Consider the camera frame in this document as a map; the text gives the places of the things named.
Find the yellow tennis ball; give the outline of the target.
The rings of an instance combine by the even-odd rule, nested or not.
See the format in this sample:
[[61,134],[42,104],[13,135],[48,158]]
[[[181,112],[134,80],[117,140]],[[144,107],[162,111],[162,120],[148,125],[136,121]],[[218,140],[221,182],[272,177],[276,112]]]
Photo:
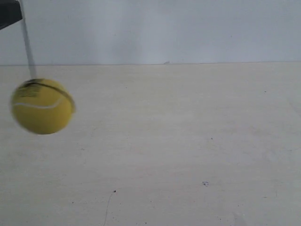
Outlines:
[[65,87],[50,79],[30,79],[20,84],[10,98],[14,120],[25,130],[48,135],[64,129],[76,111]]

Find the dark object top left corner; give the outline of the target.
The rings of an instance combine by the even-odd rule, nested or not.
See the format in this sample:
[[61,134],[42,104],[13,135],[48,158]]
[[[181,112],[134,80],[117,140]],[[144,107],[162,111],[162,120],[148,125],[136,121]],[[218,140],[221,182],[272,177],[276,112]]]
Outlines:
[[4,29],[23,18],[21,4],[17,0],[0,0],[0,29]]

